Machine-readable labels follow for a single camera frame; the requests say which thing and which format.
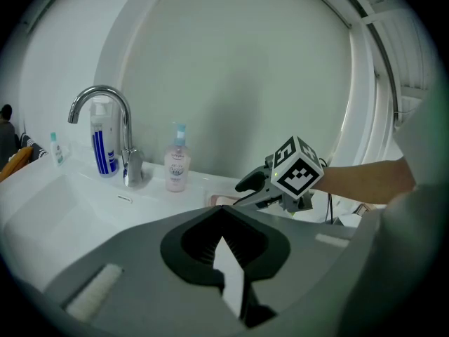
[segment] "faucet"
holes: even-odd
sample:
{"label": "faucet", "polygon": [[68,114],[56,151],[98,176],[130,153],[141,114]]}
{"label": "faucet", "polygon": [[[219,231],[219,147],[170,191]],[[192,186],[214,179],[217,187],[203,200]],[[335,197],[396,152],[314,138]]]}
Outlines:
{"label": "faucet", "polygon": [[131,110],[125,96],[117,89],[107,85],[91,86],[80,92],[75,98],[69,111],[68,122],[78,123],[79,112],[87,100],[94,96],[105,95],[119,104],[123,119],[123,183],[128,187],[135,187],[142,182],[142,152],[133,147],[133,134],[131,133]]}

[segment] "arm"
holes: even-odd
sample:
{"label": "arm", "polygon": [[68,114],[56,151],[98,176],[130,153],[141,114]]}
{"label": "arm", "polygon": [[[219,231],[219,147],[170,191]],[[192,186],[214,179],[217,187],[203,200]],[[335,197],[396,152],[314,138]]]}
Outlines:
{"label": "arm", "polygon": [[369,204],[388,204],[414,186],[415,180],[402,157],[396,161],[324,168],[324,176],[313,189]]}

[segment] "white sink basin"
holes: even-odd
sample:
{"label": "white sink basin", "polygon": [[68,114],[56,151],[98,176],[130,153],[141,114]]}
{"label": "white sink basin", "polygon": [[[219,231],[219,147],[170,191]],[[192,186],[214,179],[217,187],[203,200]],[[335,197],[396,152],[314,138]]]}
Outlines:
{"label": "white sink basin", "polygon": [[146,183],[132,190],[122,183],[122,169],[102,178],[93,155],[83,161],[70,157],[57,168],[44,157],[0,184],[4,256],[15,275],[40,291],[117,232],[205,207],[213,194],[244,195],[235,192],[236,179],[195,172],[184,192],[168,192],[163,167],[148,163]]}

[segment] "faucet handle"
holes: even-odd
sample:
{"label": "faucet handle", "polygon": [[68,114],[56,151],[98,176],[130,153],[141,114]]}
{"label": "faucet handle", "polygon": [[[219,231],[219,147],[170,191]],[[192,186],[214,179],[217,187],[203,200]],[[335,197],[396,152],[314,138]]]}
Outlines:
{"label": "faucet handle", "polygon": [[143,153],[135,148],[122,151],[123,183],[135,187],[142,182]]}

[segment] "pink soap bottle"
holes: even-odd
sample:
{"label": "pink soap bottle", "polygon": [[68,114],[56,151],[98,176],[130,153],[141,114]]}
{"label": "pink soap bottle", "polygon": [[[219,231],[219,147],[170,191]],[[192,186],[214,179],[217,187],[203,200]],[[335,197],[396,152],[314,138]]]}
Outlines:
{"label": "pink soap bottle", "polygon": [[184,191],[190,166],[190,151],[185,145],[185,124],[178,124],[175,143],[166,148],[164,157],[166,189]]}

